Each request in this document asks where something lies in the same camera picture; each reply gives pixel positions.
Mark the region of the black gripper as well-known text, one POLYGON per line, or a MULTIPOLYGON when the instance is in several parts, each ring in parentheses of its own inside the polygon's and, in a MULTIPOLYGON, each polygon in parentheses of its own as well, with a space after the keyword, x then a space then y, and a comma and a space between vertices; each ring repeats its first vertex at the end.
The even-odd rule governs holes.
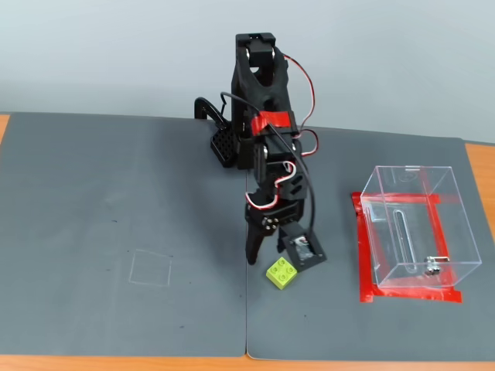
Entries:
MULTIPOLYGON (((258 252, 266 236, 271 236, 279 227, 291 222, 298 222, 302 218, 304 200, 282 200, 273 208, 257 209, 249 203, 245 208, 247 222, 247 239, 245 253, 249 265, 254 265, 258 258, 258 252)), ((286 250, 287 233, 278 231, 277 251, 286 250)))

